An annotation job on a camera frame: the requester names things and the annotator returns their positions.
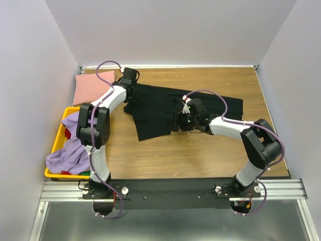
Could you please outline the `black t-shirt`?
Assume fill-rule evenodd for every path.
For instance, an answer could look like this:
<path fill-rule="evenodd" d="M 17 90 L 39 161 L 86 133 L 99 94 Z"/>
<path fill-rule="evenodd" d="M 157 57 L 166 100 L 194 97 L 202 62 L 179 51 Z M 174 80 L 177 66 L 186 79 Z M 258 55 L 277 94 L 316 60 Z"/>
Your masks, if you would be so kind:
<path fill-rule="evenodd" d="M 123 108 L 132 115 L 139 141 L 171 134 L 175 113 L 183 110 L 182 97 L 190 90 L 137 84 L 135 96 Z M 200 99 L 209 114 L 220 116 L 224 110 L 222 100 L 215 95 L 197 92 L 192 98 Z M 243 115 L 243 100 L 223 96 L 227 103 L 226 117 L 240 121 Z"/>

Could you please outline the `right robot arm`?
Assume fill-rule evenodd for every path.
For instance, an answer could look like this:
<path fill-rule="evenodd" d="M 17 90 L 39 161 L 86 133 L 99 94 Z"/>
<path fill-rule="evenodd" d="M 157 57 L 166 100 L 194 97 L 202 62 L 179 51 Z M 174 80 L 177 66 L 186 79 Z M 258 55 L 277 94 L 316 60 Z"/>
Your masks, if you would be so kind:
<path fill-rule="evenodd" d="M 228 192 L 241 197 L 265 170 L 283 159 L 285 147 L 269 123 L 232 120 L 210 115 L 203 102 L 183 96 L 183 111 L 178 122 L 181 131 L 197 129 L 208 135 L 226 136 L 241 140 L 248 158 L 245 166 L 232 178 Z"/>

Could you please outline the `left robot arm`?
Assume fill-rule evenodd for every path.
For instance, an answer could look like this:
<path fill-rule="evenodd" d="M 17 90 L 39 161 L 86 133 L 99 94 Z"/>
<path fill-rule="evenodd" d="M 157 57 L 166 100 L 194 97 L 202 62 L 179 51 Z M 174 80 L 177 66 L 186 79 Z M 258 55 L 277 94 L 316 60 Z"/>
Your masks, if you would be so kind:
<path fill-rule="evenodd" d="M 84 192 L 93 197 L 107 198 L 115 192 L 108 183 L 111 175 L 105 153 L 110 136 L 110 114 L 120 103 L 134 97 L 140 76 L 137 70 L 127 67 L 120 71 L 121 77 L 108 83 L 106 93 L 90 104 L 82 104 L 79 109 L 76 137 L 87 152 L 90 166 L 90 179 Z"/>

